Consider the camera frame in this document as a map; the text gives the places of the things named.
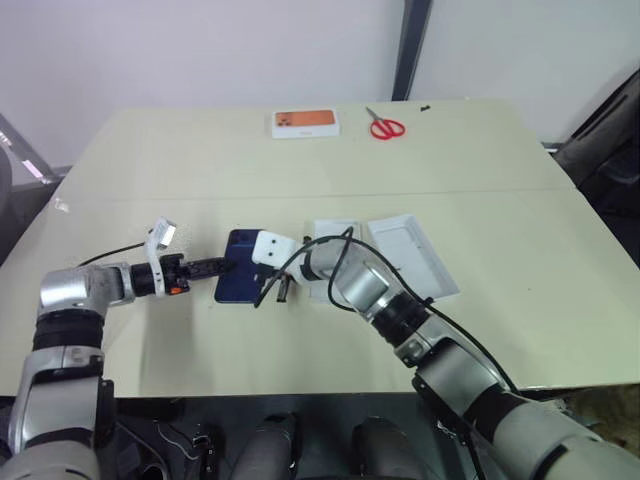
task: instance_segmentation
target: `smartphone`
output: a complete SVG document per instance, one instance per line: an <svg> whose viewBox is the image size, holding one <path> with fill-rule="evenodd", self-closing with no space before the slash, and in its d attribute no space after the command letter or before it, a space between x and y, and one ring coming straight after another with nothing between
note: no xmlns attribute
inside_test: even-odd
<svg viewBox="0 0 640 480"><path fill-rule="evenodd" d="M251 261L253 247L260 229L232 230L227 240L224 258L234 267L220 275L213 298L219 303L253 303L262 284L258 281L258 265Z"/></svg>

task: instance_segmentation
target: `table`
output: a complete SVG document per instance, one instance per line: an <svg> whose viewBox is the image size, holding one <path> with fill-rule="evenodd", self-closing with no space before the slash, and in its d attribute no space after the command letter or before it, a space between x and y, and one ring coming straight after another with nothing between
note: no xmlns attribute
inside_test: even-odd
<svg viewBox="0 0 640 480"><path fill-rule="evenodd" d="M413 213L462 293L438 302L522 388L640 379L640 272L505 104L375 105L405 137L271 140L269 109L127 110L99 133L0 269L0 394L15 394L50 270L140 241L218 256L233 228L301 238L317 218ZM113 261L144 261L141 251ZM215 280L112 309L105 376L120 397L411 391L412 372L359 317L312 303L213 301Z"/></svg>

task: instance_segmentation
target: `orange label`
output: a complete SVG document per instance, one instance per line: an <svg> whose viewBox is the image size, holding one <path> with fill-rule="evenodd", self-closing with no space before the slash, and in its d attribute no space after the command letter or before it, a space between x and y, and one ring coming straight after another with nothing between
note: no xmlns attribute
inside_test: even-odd
<svg viewBox="0 0 640 480"><path fill-rule="evenodd" d="M331 110L309 110L306 112L277 112L278 127L310 127L314 125L333 125L336 119Z"/></svg>

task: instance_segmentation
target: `white wall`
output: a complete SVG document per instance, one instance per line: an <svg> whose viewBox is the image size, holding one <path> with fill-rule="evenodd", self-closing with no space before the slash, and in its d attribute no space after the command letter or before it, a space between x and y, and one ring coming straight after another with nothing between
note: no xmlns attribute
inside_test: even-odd
<svg viewBox="0 0 640 480"><path fill-rule="evenodd" d="M434 0L411 98L504 98L561 142L640 66L640 0Z"/></svg>
<svg viewBox="0 0 640 480"><path fill-rule="evenodd" d="M403 8L2 0L0 112L63 166L123 107L387 100ZM640 0L434 0L412 98L506 98L560 141L639 61Z"/></svg>
<svg viewBox="0 0 640 480"><path fill-rule="evenodd" d="M2 0L0 111L69 165L127 106L389 98L403 2ZM18 180L26 177L21 167Z"/></svg>

